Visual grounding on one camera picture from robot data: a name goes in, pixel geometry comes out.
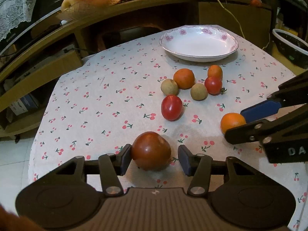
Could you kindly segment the large dark red tomato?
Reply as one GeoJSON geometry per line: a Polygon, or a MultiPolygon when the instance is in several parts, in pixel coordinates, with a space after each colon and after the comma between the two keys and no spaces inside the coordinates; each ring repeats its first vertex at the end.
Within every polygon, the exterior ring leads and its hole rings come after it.
{"type": "Polygon", "coordinates": [[[140,134],[133,142],[131,156],[136,165],[145,171],[158,171],[169,165],[171,146],[153,131],[140,134]]]}

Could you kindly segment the oval red tomato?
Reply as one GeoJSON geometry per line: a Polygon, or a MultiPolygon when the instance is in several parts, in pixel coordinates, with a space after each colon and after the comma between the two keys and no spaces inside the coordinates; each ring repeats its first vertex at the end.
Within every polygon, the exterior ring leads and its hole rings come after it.
{"type": "Polygon", "coordinates": [[[177,120],[182,114],[182,100],[176,95],[166,96],[161,103],[161,114],[168,121],[177,120]]]}

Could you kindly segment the small round red tomato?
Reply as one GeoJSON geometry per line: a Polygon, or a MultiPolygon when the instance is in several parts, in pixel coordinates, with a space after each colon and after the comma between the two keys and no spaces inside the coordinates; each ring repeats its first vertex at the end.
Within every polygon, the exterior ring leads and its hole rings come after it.
{"type": "Polygon", "coordinates": [[[217,77],[208,77],[205,80],[205,87],[209,94],[218,95],[222,89],[222,81],[217,77]]]}

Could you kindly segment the tan longan fruit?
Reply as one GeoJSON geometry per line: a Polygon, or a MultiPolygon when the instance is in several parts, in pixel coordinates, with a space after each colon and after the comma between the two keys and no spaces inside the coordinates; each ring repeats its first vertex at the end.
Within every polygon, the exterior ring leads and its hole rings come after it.
{"type": "Polygon", "coordinates": [[[178,94],[178,85],[172,79],[166,79],[161,84],[161,91],[165,96],[168,95],[177,95],[178,94]]]}
{"type": "Polygon", "coordinates": [[[195,101],[205,100],[208,96],[208,91],[204,84],[195,84],[191,87],[191,97],[195,101]]]}

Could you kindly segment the small smooth orange fruit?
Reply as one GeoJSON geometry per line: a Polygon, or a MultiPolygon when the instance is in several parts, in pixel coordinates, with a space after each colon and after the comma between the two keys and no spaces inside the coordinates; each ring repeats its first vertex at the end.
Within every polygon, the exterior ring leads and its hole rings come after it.
{"type": "Polygon", "coordinates": [[[208,68],[208,77],[216,77],[217,79],[222,80],[223,78],[223,71],[220,66],[218,65],[211,65],[208,68]]]}

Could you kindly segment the rough orange mandarin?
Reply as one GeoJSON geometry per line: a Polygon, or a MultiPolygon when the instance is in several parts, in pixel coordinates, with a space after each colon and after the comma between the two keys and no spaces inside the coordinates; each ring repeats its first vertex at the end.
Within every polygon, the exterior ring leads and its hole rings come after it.
{"type": "Polygon", "coordinates": [[[177,83],[180,89],[190,89],[195,84],[194,73],[187,68],[182,68],[176,71],[173,75],[173,80],[177,83]]]}

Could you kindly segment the black basket white rim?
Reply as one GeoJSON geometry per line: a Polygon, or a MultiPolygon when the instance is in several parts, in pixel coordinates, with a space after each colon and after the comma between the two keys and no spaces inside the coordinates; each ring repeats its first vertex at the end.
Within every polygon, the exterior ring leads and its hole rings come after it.
{"type": "Polygon", "coordinates": [[[273,41],[278,51],[292,64],[307,69],[307,43],[292,33],[273,29],[273,41]]]}

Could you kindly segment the cherry print tablecloth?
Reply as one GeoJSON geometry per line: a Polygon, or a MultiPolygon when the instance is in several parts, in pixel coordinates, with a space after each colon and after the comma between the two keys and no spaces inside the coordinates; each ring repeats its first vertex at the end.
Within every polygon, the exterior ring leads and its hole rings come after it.
{"type": "Polygon", "coordinates": [[[227,113],[239,113],[264,100],[291,79],[293,73],[272,56],[237,37],[239,48],[218,62],[226,92],[192,99],[182,90],[184,113],[176,121],[161,115],[164,94],[161,83],[177,70],[190,69],[198,83],[207,78],[207,64],[193,64],[167,54],[160,46],[161,34],[153,34],[102,51],[79,69],[59,78],[31,147],[29,182],[35,182],[71,158],[81,155],[95,160],[106,153],[117,154],[146,131],[154,131],[172,149],[168,167],[146,172],[131,163],[120,178],[128,187],[183,187],[191,178],[184,175],[177,148],[184,144],[194,154],[223,161],[233,156],[288,188],[296,200],[289,223],[291,230],[307,228],[307,164],[271,164],[262,146],[226,142],[220,121],[227,113]]]}

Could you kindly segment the white floral rimmed plate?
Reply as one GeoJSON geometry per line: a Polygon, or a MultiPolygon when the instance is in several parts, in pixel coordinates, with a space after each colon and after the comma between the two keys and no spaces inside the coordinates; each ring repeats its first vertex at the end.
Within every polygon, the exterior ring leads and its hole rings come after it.
{"type": "Polygon", "coordinates": [[[182,26],[163,33],[160,46],[179,59],[190,62],[216,62],[238,50],[237,39],[212,26],[182,26]]]}

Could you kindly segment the brown wooden tv cabinet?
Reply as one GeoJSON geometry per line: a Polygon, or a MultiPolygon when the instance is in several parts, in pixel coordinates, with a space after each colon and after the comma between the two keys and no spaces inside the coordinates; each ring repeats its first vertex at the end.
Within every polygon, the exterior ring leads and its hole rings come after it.
{"type": "Polygon", "coordinates": [[[161,32],[187,24],[217,24],[262,47],[274,27],[274,14],[268,5],[252,7],[247,0],[124,0],[63,26],[53,25],[48,35],[1,69],[1,82],[26,74],[1,94],[1,136],[15,138],[37,128],[50,95],[47,84],[79,68],[83,57],[118,45],[120,39],[113,35],[134,28],[161,32]],[[37,89],[42,105],[9,121],[10,104],[37,89]]]}

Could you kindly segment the glass leaf fruit dish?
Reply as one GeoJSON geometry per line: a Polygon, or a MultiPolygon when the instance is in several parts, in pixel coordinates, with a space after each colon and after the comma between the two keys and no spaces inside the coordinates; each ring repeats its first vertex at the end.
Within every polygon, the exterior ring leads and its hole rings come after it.
{"type": "Polygon", "coordinates": [[[60,12],[57,18],[65,21],[72,21],[84,18],[88,15],[95,14],[103,10],[103,8],[115,5],[120,0],[93,0],[93,1],[80,1],[75,3],[64,12],[60,12]]]}

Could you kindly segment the white lace cover cloth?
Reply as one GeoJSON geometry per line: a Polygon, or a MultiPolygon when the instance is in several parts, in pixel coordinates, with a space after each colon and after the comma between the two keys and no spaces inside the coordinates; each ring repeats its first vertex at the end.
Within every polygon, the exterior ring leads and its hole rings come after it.
{"type": "Polygon", "coordinates": [[[30,22],[36,0],[1,0],[1,40],[22,22],[30,22]]]}

